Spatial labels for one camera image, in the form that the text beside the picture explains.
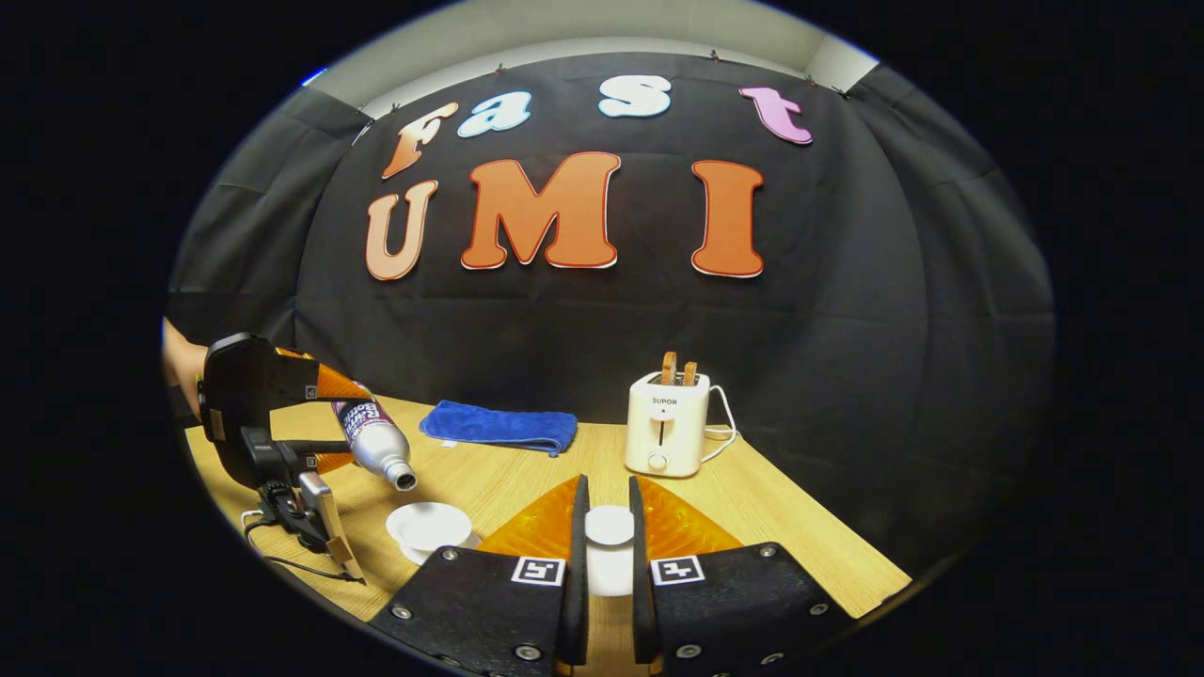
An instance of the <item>bottle label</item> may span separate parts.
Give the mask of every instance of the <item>bottle label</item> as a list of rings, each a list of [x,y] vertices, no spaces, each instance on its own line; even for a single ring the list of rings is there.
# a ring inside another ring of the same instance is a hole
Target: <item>bottle label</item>
[[[364,388],[362,384],[356,382],[356,385]],[[334,402],[335,416],[338,417],[340,423],[343,425],[343,432],[347,434],[347,440],[354,442],[359,437],[360,432],[370,425],[396,425],[389,414],[384,413],[380,405],[373,399],[371,402],[361,402],[348,408],[349,402]]]
[[[348,440],[355,440],[368,425],[391,425],[389,417],[376,402],[365,402],[352,407],[343,418],[343,431]]]

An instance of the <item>white saucer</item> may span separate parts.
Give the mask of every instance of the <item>white saucer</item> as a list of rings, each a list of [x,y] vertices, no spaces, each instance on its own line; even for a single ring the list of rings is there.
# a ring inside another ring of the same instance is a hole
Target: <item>white saucer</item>
[[[384,523],[406,559],[421,566],[443,546],[476,548],[480,537],[472,532],[472,520],[448,504],[418,502],[393,511]]]

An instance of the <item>blue towel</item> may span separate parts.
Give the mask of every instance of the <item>blue towel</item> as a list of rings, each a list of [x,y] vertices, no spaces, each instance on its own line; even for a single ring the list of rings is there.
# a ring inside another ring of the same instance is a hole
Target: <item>blue towel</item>
[[[577,417],[559,412],[503,412],[443,400],[418,429],[436,440],[502,445],[556,458],[577,435]]]

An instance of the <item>white toaster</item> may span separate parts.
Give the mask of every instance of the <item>white toaster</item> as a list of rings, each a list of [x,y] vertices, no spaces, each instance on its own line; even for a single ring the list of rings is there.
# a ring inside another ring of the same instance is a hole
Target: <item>white toaster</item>
[[[680,382],[684,378],[678,372]],[[627,401],[627,448],[624,463],[632,472],[689,477],[702,465],[710,402],[710,378],[698,373],[692,385],[663,385],[655,371],[631,384]]]

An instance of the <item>black cable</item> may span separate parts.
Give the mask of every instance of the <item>black cable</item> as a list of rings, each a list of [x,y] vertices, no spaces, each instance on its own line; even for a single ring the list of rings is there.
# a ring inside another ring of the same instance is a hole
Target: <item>black cable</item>
[[[256,526],[268,526],[268,525],[272,525],[272,524],[276,524],[276,522],[270,520],[270,519],[260,519],[259,522],[252,522],[246,528],[243,528],[243,530],[242,530],[242,537],[247,538],[247,543],[250,547],[255,548],[255,543],[250,540],[250,530],[254,529],[254,528],[256,528]]]
[[[272,524],[276,524],[276,522],[275,520],[270,520],[270,519],[260,519],[259,522],[252,522],[250,524],[248,524],[246,526],[246,529],[242,530],[242,536],[244,538],[247,538],[247,543],[250,544],[250,547],[256,553],[259,553],[259,548],[255,547],[254,541],[250,540],[250,530],[254,529],[254,528],[256,528],[256,526],[270,526]],[[262,553],[259,553],[259,557],[266,559],[267,561],[276,561],[276,563],[279,563],[279,564],[287,564],[289,566],[295,566],[295,567],[297,567],[297,569],[300,569],[302,571],[308,571],[309,573],[317,573],[318,576],[325,576],[326,578],[334,578],[336,581],[348,581],[348,582],[356,582],[356,583],[362,583],[364,582],[364,581],[361,581],[359,578],[355,578],[354,576],[352,576],[350,573],[348,573],[346,571],[343,571],[341,573],[327,573],[325,571],[318,571],[317,569],[309,569],[308,566],[305,566],[302,564],[297,564],[295,561],[289,561],[287,559],[282,559],[282,558],[278,558],[278,557],[265,555]]]
[[[317,573],[318,576],[325,576],[326,578],[334,578],[336,581],[348,581],[348,582],[356,582],[356,583],[360,582],[359,578],[355,578],[354,576],[352,576],[350,573],[348,573],[346,571],[342,572],[342,573],[326,573],[325,571],[318,571],[317,569],[309,569],[308,566],[297,564],[295,561],[289,561],[287,559],[281,559],[278,557],[264,555],[264,559],[266,559],[267,561],[278,561],[281,564],[287,564],[289,566],[295,566],[295,567],[297,567],[297,569],[300,569],[302,571],[308,571],[309,573]]]

